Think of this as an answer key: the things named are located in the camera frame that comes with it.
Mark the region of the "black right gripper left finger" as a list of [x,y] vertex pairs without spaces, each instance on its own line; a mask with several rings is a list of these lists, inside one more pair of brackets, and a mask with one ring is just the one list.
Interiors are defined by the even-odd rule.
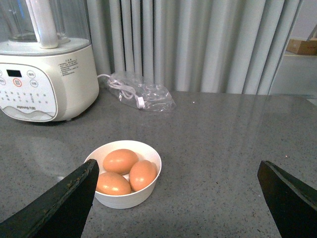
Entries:
[[93,204],[99,166],[89,159],[0,224],[2,238],[79,238]]

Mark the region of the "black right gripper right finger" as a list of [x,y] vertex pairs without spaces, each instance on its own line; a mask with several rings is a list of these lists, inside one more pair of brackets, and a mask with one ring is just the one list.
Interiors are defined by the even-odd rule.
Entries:
[[281,237],[315,238],[317,191],[270,161],[261,161],[257,177]]

